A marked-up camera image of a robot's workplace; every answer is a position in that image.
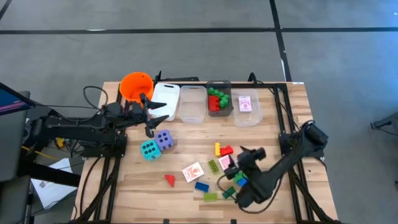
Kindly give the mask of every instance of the monitor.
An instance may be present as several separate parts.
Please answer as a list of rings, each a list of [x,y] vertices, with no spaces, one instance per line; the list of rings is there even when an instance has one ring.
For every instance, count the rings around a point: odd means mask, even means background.
[[[28,110],[35,106],[36,104],[32,100],[0,83],[0,115]]]

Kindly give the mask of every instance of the dice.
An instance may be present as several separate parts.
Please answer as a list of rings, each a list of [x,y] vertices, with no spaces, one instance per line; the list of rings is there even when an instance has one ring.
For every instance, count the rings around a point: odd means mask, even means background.
[[[169,130],[161,130],[155,134],[155,141],[161,151],[174,146],[174,141]]]
[[[155,140],[144,141],[144,143],[141,144],[141,153],[144,156],[144,159],[148,161],[153,161],[162,155],[162,152],[156,145]]]

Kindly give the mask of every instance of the red block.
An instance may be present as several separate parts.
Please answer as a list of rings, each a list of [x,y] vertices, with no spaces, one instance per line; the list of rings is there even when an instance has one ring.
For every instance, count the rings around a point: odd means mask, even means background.
[[[209,110],[220,111],[220,99],[217,96],[209,96]]]
[[[174,187],[175,177],[173,175],[164,175],[170,186]]]
[[[234,150],[231,146],[226,146],[225,148],[220,149],[221,156],[226,156],[228,154],[234,153]]]

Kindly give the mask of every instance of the wooden table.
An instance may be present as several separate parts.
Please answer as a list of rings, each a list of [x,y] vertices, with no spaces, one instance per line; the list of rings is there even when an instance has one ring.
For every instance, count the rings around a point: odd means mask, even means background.
[[[104,83],[103,88],[108,92],[109,102],[116,101],[118,85],[119,82]],[[301,125],[312,119],[305,86],[302,83],[287,83],[287,86],[294,120]],[[234,155],[241,152],[240,145],[249,149],[264,147],[267,157],[258,162],[261,168],[269,168],[281,158],[277,140],[280,129],[274,97],[267,88],[258,88],[257,92],[263,114],[260,124],[239,128],[234,125],[233,115],[220,118],[206,116],[202,124],[188,124],[183,123],[177,113],[174,121],[165,121],[158,127],[158,130],[169,129],[172,137],[177,140],[177,145],[164,151],[159,159],[152,162],[144,160],[140,153],[141,143],[148,140],[144,125],[128,128],[128,144],[126,155],[121,160],[112,223],[162,223],[165,218],[170,219],[171,223],[229,223],[231,219],[237,219],[238,223],[295,223],[287,174],[272,205],[261,214],[250,215],[240,211],[232,200],[221,199],[221,192],[216,186],[221,174],[212,174],[208,165],[208,161],[214,159],[221,169],[214,155],[215,142],[220,142],[222,146],[230,145],[234,149]],[[101,96],[99,104],[103,102],[104,96]],[[289,127],[287,115],[285,111],[283,113],[285,125]],[[90,158],[85,162],[75,202],[78,208],[81,187],[94,160],[95,158]],[[90,204],[98,191],[103,161],[101,159],[95,165],[89,176],[83,209]],[[205,171],[205,175],[197,180],[208,183],[210,192],[218,193],[218,201],[204,202],[203,192],[194,189],[195,181],[187,183],[185,180],[181,170],[194,162],[199,162]],[[303,164],[310,193],[326,214],[337,219],[324,166],[313,158],[303,159]],[[165,174],[175,176],[174,188],[165,180]],[[224,179],[221,182],[224,188],[231,185],[239,189],[232,181]],[[302,216],[306,218],[303,197],[298,189],[297,191]],[[102,205],[102,218],[105,217],[107,202],[106,195]],[[268,200],[261,205],[253,203],[248,210],[259,210],[267,203]]]

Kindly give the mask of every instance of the orange bowl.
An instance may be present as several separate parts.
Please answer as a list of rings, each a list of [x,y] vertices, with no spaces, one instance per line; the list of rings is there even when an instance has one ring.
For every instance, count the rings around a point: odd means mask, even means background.
[[[154,82],[144,72],[133,72],[122,79],[120,94],[129,102],[136,101],[141,104],[139,95],[144,93],[151,100],[154,94]]]

